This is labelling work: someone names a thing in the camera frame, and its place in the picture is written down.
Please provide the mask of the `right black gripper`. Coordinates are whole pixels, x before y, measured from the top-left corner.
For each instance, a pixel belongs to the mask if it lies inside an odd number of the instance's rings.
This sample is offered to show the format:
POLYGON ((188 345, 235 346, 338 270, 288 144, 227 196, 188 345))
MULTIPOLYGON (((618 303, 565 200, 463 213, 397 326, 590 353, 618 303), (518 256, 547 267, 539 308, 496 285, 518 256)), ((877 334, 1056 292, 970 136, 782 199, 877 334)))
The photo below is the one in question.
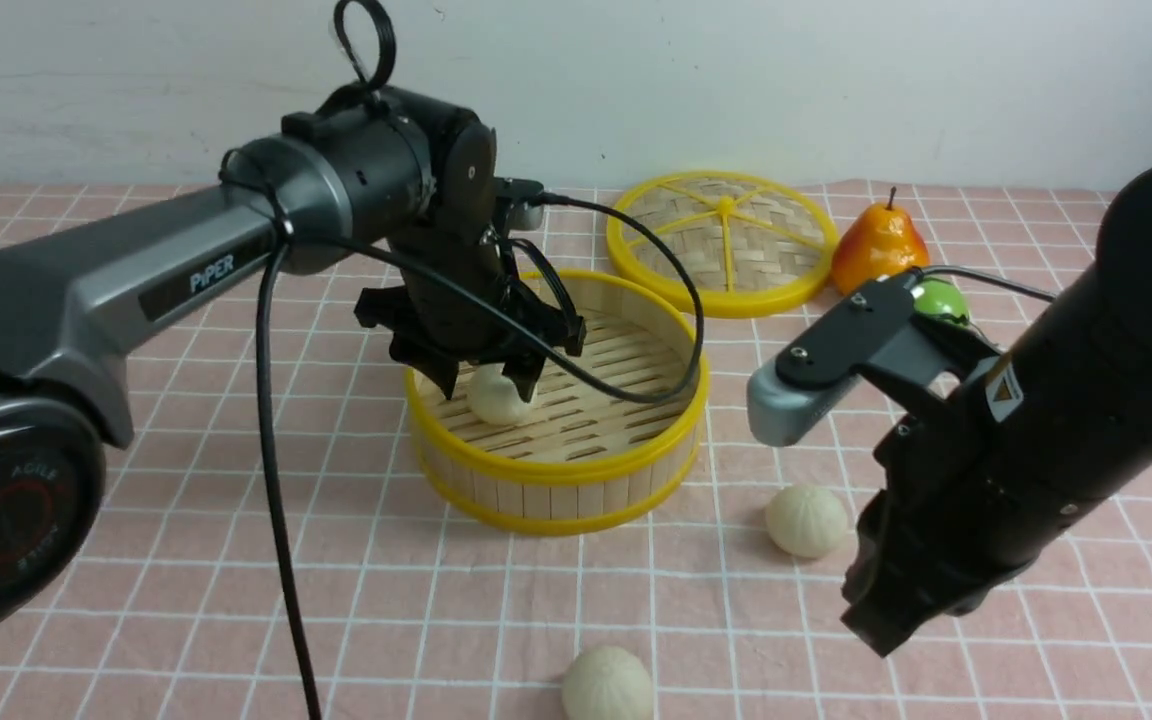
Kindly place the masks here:
POLYGON ((977 611, 1087 514, 1007 447, 996 410, 1024 401, 1011 356, 987 357, 952 392, 865 370, 904 410, 873 452, 884 488, 861 511, 844 626, 886 657, 940 616, 977 611))

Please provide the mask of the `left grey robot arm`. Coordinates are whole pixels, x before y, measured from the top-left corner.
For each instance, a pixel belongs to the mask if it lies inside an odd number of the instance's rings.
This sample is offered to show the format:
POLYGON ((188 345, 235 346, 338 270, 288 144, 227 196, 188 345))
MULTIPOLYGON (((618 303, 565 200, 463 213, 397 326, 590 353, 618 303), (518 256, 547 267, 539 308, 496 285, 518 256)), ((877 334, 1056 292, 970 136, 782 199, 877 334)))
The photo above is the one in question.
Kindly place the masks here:
POLYGON ((76 556, 101 503, 106 447, 132 441, 127 359, 264 270, 312 275, 340 241, 389 243, 402 283, 361 293, 358 323, 393 361, 449 393, 500 364, 531 397, 550 348, 584 323, 525 290, 506 236, 531 229, 543 185, 498 179, 471 109, 349 83, 221 164, 218 184, 0 249, 0 623, 76 556))

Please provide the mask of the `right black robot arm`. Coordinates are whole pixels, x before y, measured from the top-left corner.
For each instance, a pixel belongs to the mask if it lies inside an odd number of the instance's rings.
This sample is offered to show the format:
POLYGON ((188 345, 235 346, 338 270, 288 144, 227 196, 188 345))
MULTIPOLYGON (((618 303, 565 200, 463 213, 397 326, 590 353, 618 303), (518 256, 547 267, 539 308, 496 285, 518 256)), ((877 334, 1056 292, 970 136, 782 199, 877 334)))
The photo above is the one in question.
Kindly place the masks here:
POLYGON ((799 442, 856 382, 904 415, 873 452, 842 623, 890 655, 996 585, 1152 464, 1152 168, 1111 202, 1087 270, 1007 350, 922 314, 934 266, 838 301, 746 384, 748 424, 799 442))

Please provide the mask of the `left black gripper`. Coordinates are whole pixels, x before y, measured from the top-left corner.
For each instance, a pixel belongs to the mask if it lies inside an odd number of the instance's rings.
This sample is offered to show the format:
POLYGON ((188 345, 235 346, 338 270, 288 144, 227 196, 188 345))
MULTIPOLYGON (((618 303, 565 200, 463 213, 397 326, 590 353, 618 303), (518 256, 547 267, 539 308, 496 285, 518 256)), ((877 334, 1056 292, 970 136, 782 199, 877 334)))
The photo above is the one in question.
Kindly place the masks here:
POLYGON ((402 283, 361 291, 357 323, 388 329, 399 346, 394 359, 414 366, 444 400, 454 396, 460 363, 503 363, 502 376, 530 404, 548 348, 579 356, 588 334, 556 270, 548 266, 541 275, 554 295, 550 301, 520 274, 516 251, 531 258, 540 253, 515 232, 535 225, 526 217, 498 217, 471 238, 430 225, 362 225, 357 245, 379 259, 378 242, 388 241, 387 255, 397 260, 402 283))

